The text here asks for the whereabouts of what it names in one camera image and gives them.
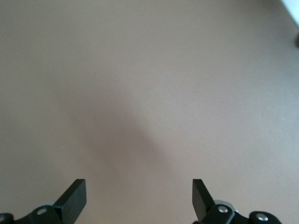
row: metal screw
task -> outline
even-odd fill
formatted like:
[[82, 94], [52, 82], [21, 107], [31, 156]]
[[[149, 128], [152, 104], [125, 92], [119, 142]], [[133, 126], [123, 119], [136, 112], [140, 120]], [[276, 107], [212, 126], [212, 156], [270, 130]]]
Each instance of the metal screw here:
[[218, 211], [221, 213], [227, 213], [228, 209], [225, 206], [221, 205], [218, 207]]
[[257, 213], [256, 217], [258, 218], [258, 220], [261, 220], [261, 221], [268, 221], [268, 217], [266, 217], [265, 214], [263, 213]]
[[40, 209], [39, 211], [37, 211], [37, 214], [41, 215], [41, 214], [45, 213], [46, 211], [47, 211], [47, 209], [43, 208], [43, 209]]

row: beige surface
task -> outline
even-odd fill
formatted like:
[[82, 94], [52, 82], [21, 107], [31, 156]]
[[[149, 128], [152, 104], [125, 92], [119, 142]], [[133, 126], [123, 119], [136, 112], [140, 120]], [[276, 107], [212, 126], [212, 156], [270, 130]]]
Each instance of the beige surface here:
[[85, 178], [78, 224], [298, 222], [298, 29], [277, 0], [0, 2], [0, 211]]

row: black plastic part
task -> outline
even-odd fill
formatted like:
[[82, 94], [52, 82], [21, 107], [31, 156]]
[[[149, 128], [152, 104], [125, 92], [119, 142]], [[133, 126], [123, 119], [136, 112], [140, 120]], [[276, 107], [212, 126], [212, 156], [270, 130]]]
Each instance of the black plastic part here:
[[[209, 191], [201, 179], [193, 180], [192, 203], [199, 221], [193, 224], [281, 224], [272, 214], [263, 211], [254, 211], [249, 218], [241, 216], [237, 211], [221, 204], [215, 204]], [[220, 206], [227, 208], [225, 212], [219, 209]], [[257, 214], [263, 214], [267, 221], [259, 220]]]
[[85, 205], [85, 180], [77, 179], [53, 206], [41, 206], [18, 220], [10, 213], [0, 214], [0, 224], [74, 224]]
[[[264, 214], [268, 218], [268, 220], [267, 221], [259, 220], [256, 216], [257, 214]], [[265, 223], [281, 224], [281, 222], [278, 220], [278, 218], [276, 218], [274, 215], [272, 215], [268, 212], [264, 212], [264, 211], [251, 212], [251, 214], [249, 215], [249, 219], [252, 224], [265, 224]]]
[[213, 198], [201, 179], [193, 179], [192, 204], [200, 222], [215, 205]]
[[85, 180], [77, 179], [54, 203], [53, 207], [64, 224], [74, 224], [85, 205]]
[[1, 224], [12, 224], [14, 223], [14, 216], [10, 213], [0, 214]]
[[[226, 207], [227, 212], [225, 213], [220, 212], [218, 210], [220, 206]], [[225, 205], [216, 204], [209, 210], [209, 212], [201, 222], [204, 224], [230, 224], [234, 216], [235, 214], [231, 210], [231, 208]]]

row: screw head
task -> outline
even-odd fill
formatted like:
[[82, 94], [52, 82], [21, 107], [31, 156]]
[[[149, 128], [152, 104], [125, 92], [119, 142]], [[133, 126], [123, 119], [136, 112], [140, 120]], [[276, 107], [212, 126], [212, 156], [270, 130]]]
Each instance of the screw head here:
[[218, 207], [218, 211], [221, 212], [221, 213], [227, 213], [228, 212], [228, 209], [227, 207], [223, 206], [223, 205], [220, 205]]
[[256, 217], [257, 217], [258, 220], [261, 220], [261, 221], [268, 221], [269, 220], [268, 217], [263, 213], [257, 213]]
[[43, 209], [40, 209], [39, 211], [37, 211], [37, 214], [41, 215], [41, 214], [45, 213], [46, 211], [47, 211], [47, 209], [43, 208]]

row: beige wall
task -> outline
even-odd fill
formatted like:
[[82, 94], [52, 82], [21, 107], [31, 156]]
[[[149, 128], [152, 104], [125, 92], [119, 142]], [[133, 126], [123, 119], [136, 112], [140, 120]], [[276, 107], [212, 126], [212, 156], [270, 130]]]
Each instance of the beige wall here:
[[278, 0], [0, 2], [0, 211], [76, 179], [78, 224], [191, 224], [215, 199], [298, 221], [298, 29]]

